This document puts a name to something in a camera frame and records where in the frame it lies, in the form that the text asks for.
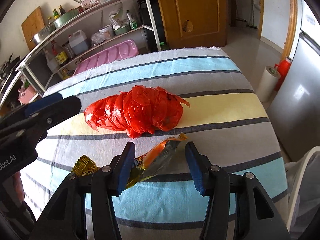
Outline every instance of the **plastic bag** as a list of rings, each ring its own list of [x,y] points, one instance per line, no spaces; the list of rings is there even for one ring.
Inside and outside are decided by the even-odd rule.
[[[109,13],[109,19],[114,30],[130,26],[129,19],[123,11],[122,3],[115,5],[115,10]]]
[[[105,36],[103,33],[94,33],[91,36],[91,47],[97,46],[105,41]]]
[[[139,181],[150,179],[169,163],[181,141],[187,136],[181,133],[177,138],[169,137],[153,147],[146,154],[134,159],[126,189]]]
[[[153,134],[156,129],[169,131],[179,123],[183,108],[190,104],[161,87],[135,86],[129,92],[121,92],[89,105],[84,111],[86,123],[97,127],[124,131],[131,138],[143,133]]]
[[[130,28],[132,30],[138,28],[137,20],[134,18],[133,14],[129,10],[127,10],[127,17],[130,21]]]

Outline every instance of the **red plastic bag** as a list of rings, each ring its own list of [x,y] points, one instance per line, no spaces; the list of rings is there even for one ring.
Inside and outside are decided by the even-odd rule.
[[[129,92],[121,92],[98,100],[84,111],[87,124],[94,130],[97,127],[127,131],[131,138],[155,129],[169,131],[179,123],[183,108],[180,103],[190,104],[177,95],[161,87],[146,88],[135,86]]]

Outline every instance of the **pink plastic tray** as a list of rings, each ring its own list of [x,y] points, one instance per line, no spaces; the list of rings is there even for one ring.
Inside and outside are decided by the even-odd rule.
[[[111,63],[115,60],[121,60],[129,57],[134,57],[139,54],[138,48],[133,40],[127,40],[121,42],[115,46],[112,46],[108,49],[105,49],[86,60],[82,61],[75,73],[77,75],[83,71],[86,71],[91,68],[101,66],[102,64]]]

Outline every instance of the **metal bowl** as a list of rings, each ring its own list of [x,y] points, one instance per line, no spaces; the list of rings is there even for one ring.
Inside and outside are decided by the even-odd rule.
[[[60,16],[58,19],[56,19],[53,23],[54,26],[58,29],[62,25],[64,25],[66,22],[70,21],[72,18],[76,17],[78,14],[80,14],[78,9],[73,9],[65,13],[64,15]]]
[[[51,33],[56,30],[56,27],[53,23],[44,27],[41,31],[39,31],[30,41],[33,41],[34,44],[40,44],[46,37],[48,37]]]

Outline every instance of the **pink plastic basket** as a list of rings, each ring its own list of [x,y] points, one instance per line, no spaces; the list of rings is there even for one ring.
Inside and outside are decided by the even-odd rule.
[[[112,46],[108,49],[105,49],[86,60],[82,61],[75,73],[77,75],[83,71],[86,71],[91,68],[101,66],[102,64],[111,63],[115,60],[121,60],[129,57],[134,57],[139,54],[138,48],[133,40],[127,40],[121,42],[115,46]]]
[[[100,0],[84,0],[81,4],[81,7],[84,11],[86,11],[92,7],[99,5],[100,3]]]

